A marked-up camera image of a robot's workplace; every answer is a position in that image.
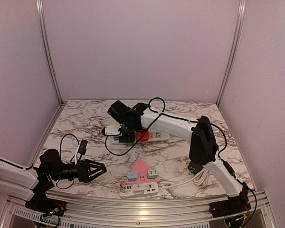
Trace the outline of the dark green charger plug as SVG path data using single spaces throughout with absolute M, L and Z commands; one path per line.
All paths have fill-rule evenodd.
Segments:
M 203 166 L 194 164 L 193 162 L 190 162 L 188 164 L 188 170 L 194 175 L 198 174 L 202 169 L 203 169 Z

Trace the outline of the green plug adapter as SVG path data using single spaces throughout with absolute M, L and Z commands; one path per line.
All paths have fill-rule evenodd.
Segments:
M 157 169 L 148 170 L 147 178 L 148 179 L 156 179 L 159 176 L 159 172 Z

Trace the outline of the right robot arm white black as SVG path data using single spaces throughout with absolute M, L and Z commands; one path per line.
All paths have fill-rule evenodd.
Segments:
M 237 212 L 247 201 L 249 187 L 237 179 L 235 171 L 220 156 L 222 150 L 216 143 L 213 128 L 217 125 L 209 118 L 201 116 L 196 120 L 172 115 L 164 110 L 157 111 L 150 103 L 137 103 L 128 107 L 120 100 L 115 101 L 108 109 L 108 114 L 118 123 L 106 126 L 102 134 L 106 137 L 125 136 L 135 133 L 147 134 L 150 128 L 175 135 L 190 143 L 190 160 L 206 168 L 224 188 L 228 200 L 226 209 Z

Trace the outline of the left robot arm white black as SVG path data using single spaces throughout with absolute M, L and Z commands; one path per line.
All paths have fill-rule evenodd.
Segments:
M 53 181 L 89 183 L 107 171 L 104 164 L 88 159 L 64 163 L 56 149 L 47 150 L 39 159 L 38 167 L 22 167 L 0 157 L 0 193 L 31 200 L 38 210 L 47 211 L 51 204 L 44 194 L 55 186 Z

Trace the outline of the long white colourful power strip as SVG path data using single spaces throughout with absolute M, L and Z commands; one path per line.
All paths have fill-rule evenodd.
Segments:
M 170 135 L 168 133 L 157 131 L 154 129 L 150 129 L 148 131 L 149 136 L 144 136 L 139 142 L 146 143 L 146 142 L 158 142 L 158 141 L 167 141 L 170 139 Z M 110 136 L 109 139 L 111 140 L 112 144 L 120 144 L 118 136 Z

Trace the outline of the white charger plug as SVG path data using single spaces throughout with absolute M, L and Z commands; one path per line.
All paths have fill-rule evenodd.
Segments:
M 134 185 L 132 186 L 132 189 L 133 189 L 133 193 L 134 193 L 135 195 L 137 195 L 137 194 L 143 194 L 144 189 L 145 189 L 145 186 L 144 186 L 143 184 L 134 184 Z

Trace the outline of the red cube socket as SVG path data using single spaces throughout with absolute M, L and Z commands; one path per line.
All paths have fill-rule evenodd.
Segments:
M 142 128 L 136 132 L 136 140 L 138 142 L 147 142 L 149 140 L 149 131 L 146 128 Z

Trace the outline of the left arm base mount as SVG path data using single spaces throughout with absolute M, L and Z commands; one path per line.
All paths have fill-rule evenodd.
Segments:
M 67 203 L 57 199 L 46 199 L 44 201 L 27 201 L 25 208 L 34 211 L 32 220 L 34 222 L 58 227 L 65 213 Z

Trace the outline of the pink triangular power socket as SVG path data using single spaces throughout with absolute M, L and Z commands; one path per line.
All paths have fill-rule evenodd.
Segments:
M 149 167 L 149 165 L 142 159 L 138 159 L 131 169 L 131 171 L 138 172 L 138 179 L 137 181 L 128 181 L 128 184 L 143 184 L 143 183 L 150 183 L 150 182 L 159 183 L 161 180 L 159 176 L 156 179 L 147 178 L 148 170 L 152 170 L 152 168 Z

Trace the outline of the light blue charger plug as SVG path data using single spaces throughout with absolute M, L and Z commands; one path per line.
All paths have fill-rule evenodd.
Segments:
M 137 181 L 138 172 L 135 171 L 128 172 L 126 177 L 128 181 Z

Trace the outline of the white power strip with USB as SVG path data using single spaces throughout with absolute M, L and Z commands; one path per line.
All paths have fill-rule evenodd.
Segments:
M 122 199 L 137 198 L 137 197 L 146 197 L 154 195 L 157 194 L 158 192 L 159 192 L 158 184 L 156 182 L 150 182 L 143 184 L 125 185 L 121 188 L 119 196 Z

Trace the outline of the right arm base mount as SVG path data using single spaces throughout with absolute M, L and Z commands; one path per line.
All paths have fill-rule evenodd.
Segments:
M 250 214 L 250 203 L 223 200 L 209 204 L 209 212 L 213 218 L 223 217 L 228 228 L 240 228 Z

